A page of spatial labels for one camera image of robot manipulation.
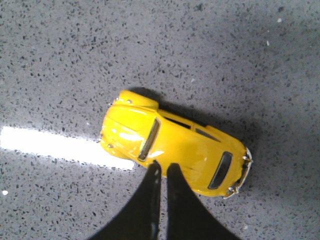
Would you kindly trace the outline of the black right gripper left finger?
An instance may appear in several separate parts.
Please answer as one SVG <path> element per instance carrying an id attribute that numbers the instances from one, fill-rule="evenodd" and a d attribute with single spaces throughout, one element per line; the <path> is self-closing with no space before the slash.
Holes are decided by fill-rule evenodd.
<path id="1" fill-rule="evenodd" d="M 156 240 L 159 233 L 161 166 L 155 161 L 127 204 L 91 240 Z"/>

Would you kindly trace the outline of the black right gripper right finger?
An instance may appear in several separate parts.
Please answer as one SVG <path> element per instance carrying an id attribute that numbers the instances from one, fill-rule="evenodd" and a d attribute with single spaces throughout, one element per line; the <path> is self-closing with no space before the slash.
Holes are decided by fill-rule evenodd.
<path id="1" fill-rule="evenodd" d="M 238 240 L 218 222 L 186 182 L 179 164 L 167 169 L 168 240 Z"/>

